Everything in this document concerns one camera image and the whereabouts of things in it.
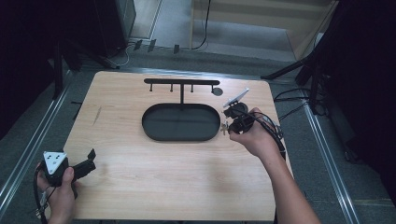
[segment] gray floor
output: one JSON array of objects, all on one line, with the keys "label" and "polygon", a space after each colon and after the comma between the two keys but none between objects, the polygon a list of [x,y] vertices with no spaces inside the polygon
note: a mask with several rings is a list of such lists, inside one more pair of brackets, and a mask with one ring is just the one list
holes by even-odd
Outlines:
[{"label": "gray floor", "polygon": [[[237,50],[232,53],[230,51],[222,51],[221,48],[214,50],[215,53],[182,50],[179,54],[173,54],[173,50],[168,49],[168,47],[178,43],[183,46],[182,43],[187,43],[186,32],[188,32],[188,30],[180,29],[170,32],[169,29],[172,27],[171,25],[168,24],[168,29],[165,29],[166,24],[161,24],[160,18],[169,16],[169,13],[166,13],[165,9],[172,8],[172,6],[182,6],[182,4],[176,4],[173,0],[163,0],[162,10],[158,15],[159,20],[155,25],[152,37],[157,39],[157,46],[166,48],[156,48],[152,52],[148,52],[146,46],[143,46],[140,50],[128,49],[130,61],[125,66],[121,67],[121,71],[160,74],[172,73],[173,71],[174,73],[183,73],[191,76],[199,76],[202,73],[206,73],[214,77],[219,74],[227,74],[224,76],[229,78],[259,80],[260,75],[271,74],[294,61],[292,57],[287,56],[288,54],[292,54],[287,41],[280,37],[278,38],[279,42],[272,44],[272,47],[266,47],[263,50],[253,50],[265,52],[261,52],[262,55],[264,55],[261,57],[254,56],[254,53],[251,54],[251,57],[247,57],[246,54],[235,55],[237,51],[242,50]],[[240,36],[232,40],[230,36],[227,35],[227,40],[218,39],[215,41],[213,38],[209,37],[208,47],[215,42],[219,42],[220,44],[227,43],[227,45],[239,43],[239,41],[237,41],[238,38],[240,38]],[[247,53],[249,53],[250,49],[254,49],[254,47],[250,46],[245,48]],[[123,63],[126,62],[126,56],[120,54],[112,58],[112,60],[117,63]],[[38,220],[35,220],[34,213],[31,212],[34,208],[31,185],[35,165],[41,160],[42,151],[58,150],[63,147],[67,135],[73,126],[73,117],[78,112],[78,105],[70,104],[70,102],[82,102],[94,74],[97,71],[103,70],[97,63],[88,59],[85,59],[83,62],[84,66],[80,72],[70,73],[70,86],[67,94],[64,96],[64,101],[54,117],[53,122],[49,126],[49,129],[44,133],[42,141],[38,144],[38,148],[36,149],[37,152],[30,161],[25,162],[27,167],[24,173],[21,174],[22,181],[18,184],[16,191],[11,192],[12,200],[7,204],[7,210],[4,214],[0,214],[2,217],[0,219],[1,223],[38,223]],[[293,78],[297,73],[298,71],[293,71],[271,82],[270,86],[273,95],[295,88],[296,85],[293,82]],[[28,146],[31,137],[35,133],[36,127],[39,125],[39,121],[44,117],[47,109],[52,103],[52,92],[53,86],[51,85],[41,94],[34,105],[23,114],[9,134],[0,141],[0,154],[2,155],[0,159],[2,168],[0,184],[2,186],[7,183],[7,178],[12,175],[17,161],[21,157],[22,152],[26,149],[26,146]],[[290,93],[288,96],[296,95],[297,93]],[[301,101],[276,103],[277,114],[279,116],[284,115],[301,103]],[[345,183],[347,193],[354,205],[360,223],[396,223],[395,207],[382,187],[377,173],[365,164],[357,165],[347,162],[344,159],[343,146],[332,127],[331,120],[327,117],[317,117],[317,119],[321,128],[321,133],[325,136],[326,143],[335,161],[335,167]],[[334,184],[330,178],[329,168],[326,166],[319,149],[317,137],[308,121],[306,111],[299,110],[286,119],[283,119],[281,121],[281,126],[285,133],[285,142],[295,179],[301,190],[305,193],[308,201],[318,213],[319,218],[323,223],[348,223],[342,206],[340,205],[339,198],[337,197],[337,191],[334,189]],[[75,221],[75,223],[98,222],[98,220]],[[121,223],[163,222],[124,220]],[[189,221],[188,223],[195,224],[202,222]]]}]

